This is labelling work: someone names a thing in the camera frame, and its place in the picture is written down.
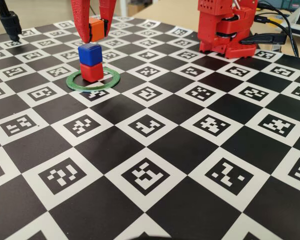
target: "orange cube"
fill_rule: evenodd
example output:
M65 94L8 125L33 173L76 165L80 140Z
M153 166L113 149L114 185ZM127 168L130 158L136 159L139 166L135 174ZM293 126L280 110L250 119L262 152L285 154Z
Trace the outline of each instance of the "orange cube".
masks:
M104 21L89 17L89 25L91 26L91 42L96 42L105 37L105 24Z

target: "stacked cubes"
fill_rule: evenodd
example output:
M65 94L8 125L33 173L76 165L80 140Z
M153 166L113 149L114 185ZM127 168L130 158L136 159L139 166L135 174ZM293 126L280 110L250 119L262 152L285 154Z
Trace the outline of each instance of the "stacked cubes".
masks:
M102 50L99 44L88 43L79 46L81 76L90 83L104 77Z

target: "desk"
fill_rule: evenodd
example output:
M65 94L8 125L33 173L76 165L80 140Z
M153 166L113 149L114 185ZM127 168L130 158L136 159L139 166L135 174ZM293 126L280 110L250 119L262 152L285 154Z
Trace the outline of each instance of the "desk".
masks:
M198 0L160 0L146 9L138 12L135 17L141 19L157 20L166 24L177 25L193 31L198 31L199 23ZM255 22L251 28L252 33L275 33L274 27L267 24ZM294 36L300 56L300 37ZM262 44L261 49L270 50L270 45ZM294 55L290 40L287 38L285 45L282 46L282 53Z

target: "red robot arm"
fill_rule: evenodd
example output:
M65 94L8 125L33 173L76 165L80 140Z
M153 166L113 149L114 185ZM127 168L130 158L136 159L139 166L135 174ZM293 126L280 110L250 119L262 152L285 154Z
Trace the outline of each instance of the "red robot arm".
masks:
M104 22L104 36L109 33L114 16L117 0L99 0L100 17ZM75 27L84 43L89 43L92 38L92 28L89 23L90 0L71 0Z

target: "red robot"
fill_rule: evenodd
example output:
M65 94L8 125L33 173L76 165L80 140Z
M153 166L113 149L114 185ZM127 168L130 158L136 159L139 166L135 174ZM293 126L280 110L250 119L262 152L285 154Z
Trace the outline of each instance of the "red robot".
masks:
M255 44L240 44L250 34L257 0L199 0L198 38L200 51L213 51L226 58L249 57L255 54Z

